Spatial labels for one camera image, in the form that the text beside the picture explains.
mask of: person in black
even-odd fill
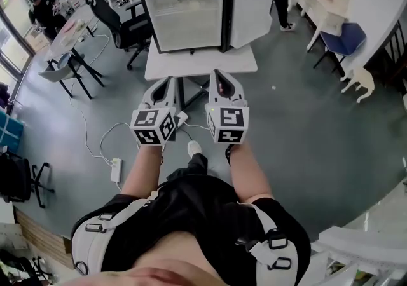
[[[38,24],[45,27],[44,35],[53,41],[57,37],[57,29],[63,28],[66,19],[61,14],[53,14],[55,0],[29,0],[32,3],[28,17],[32,25]]]
[[[241,237],[263,242],[266,235],[254,208],[241,203],[264,211],[295,245],[295,285],[300,282],[310,262],[310,240],[274,200],[248,143],[230,149],[233,186],[207,175],[207,158],[197,142],[188,144],[188,154],[188,167],[168,176],[153,201],[117,226],[103,258],[104,272],[67,286],[256,286],[256,259],[236,242]],[[161,159],[160,146],[141,146],[121,194],[80,219],[71,239],[89,218],[117,214],[156,191]]]

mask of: blue box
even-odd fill
[[[23,124],[0,110],[0,146],[17,153],[18,144],[23,134]]]

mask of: gray floor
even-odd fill
[[[271,32],[252,44],[258,72],[236,78],[243,84],[251,107],[248,138],[253,151],[276,199],[304,225],[313,240],[323,229],[342,226],[357,217],[403,178],[407,115],[401,96],[377,82],[375,92],[362,104],[356,104],[359,93],[353,88],[342,95],[344,83],[338,73],[331,74],[330,59],[312,69],[322,46],[306,53],[313,34],[311,27],[299,17],[297,9],[290,16],[298,21],[298,30],[280,32],[274,14]],[[101,23],[97,34],[108,34]],[[87,38],[78,45],[78,51],[89,62],[105,40]],[[88,100],[77,83],[73,88],[72,104],[87,119],[88,144],[95,154],[108,128],[117,122],[130,122],[132,110],[151,84],[144,80],[147,54],[137,58],[133,71],[125,67],[129,57],[110,40],[93,63],[105,75],[106,87],[101,88],[84,72],[85,84],[95,98]],[[18,94],[25,123],[20,154],[37,165],[43,161],[51,164],[48,185],[56,193],[45,195],[44,210],[38,207],[34,195],[17,207],[50,231],[69,236],[77,219],[103,205],[118,190],[109,179],[110,168],[100,158],[92,158],[85,147],[81,112],[70,105],[59,84],[37,75],[44,68],[45,63],[37,58]],[[194,88],[186,83],[188,93]],[[189,124],[205,124],[204,104],[202,99],[190,108]],[[205,130],[186,129],[201,143],[210,169],[229,182],[224,147],[215,146]],[[187,163],[187,142],[186,134],[180,132],[176,142],[167,144],[160,181]],[[106,137],[103,150],[108,158],[125,161],[124,180],[137,154],[128,128],[115,128]]]

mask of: blue chair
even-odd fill
[[[342,59],[339,61],[338,64],[335,65],[332,72],[335,71],[337,65],[340,65],[342,63],[343,59],[353,55],[358,47],[360,47],[366,41],[366,34],[358,23],[343,23],[342,33],[340,36],[321,32],[320,37],[322,38],[328,50],[314,65],[314,68],[319,65],[319,63],[322,61],[323,58],[325,58],[328,53],[336,53],[342,55]]]

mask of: white sneaker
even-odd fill
[[[295,23],[287,23],[287,24],[288,24],[287,27],[280,26],[280,31],[282,31],[282,32],[293,31],[293,30],[295,30],[295,28],[297,26],[297,24],[295,24]]]
[[[202,148],[200,144],[198,144],[198,142],[196,142],[195,140],[192,140],[188,143],[187,150],[190,158],[192,158],[192,156],[194,156],[195,154],[202,154]]]

